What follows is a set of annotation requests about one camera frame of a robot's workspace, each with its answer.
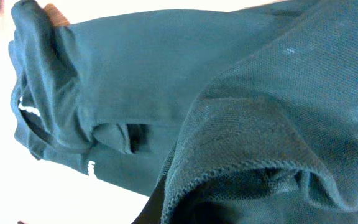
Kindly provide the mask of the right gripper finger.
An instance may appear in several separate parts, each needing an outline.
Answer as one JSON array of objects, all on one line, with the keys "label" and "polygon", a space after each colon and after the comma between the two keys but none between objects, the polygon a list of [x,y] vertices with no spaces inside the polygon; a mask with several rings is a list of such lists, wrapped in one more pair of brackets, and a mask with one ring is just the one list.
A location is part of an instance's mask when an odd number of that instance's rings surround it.
[{"label": "right gripper finger", "polygon": [[162,177],[152,195],[148,199],[145,207],[132,224],[160,224],[163,202],[165,198],[165,181],[166,177]]}]

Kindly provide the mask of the black polo shirt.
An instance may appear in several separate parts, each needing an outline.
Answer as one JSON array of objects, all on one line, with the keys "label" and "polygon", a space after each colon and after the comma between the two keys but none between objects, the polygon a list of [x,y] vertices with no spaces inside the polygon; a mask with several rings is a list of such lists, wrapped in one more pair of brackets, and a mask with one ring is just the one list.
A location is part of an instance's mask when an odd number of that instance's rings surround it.
[{"label": "black polo shirt", "polygon": [[358,223],[358,0],[54,26],[11,10],[16,140],[161,223]]}]

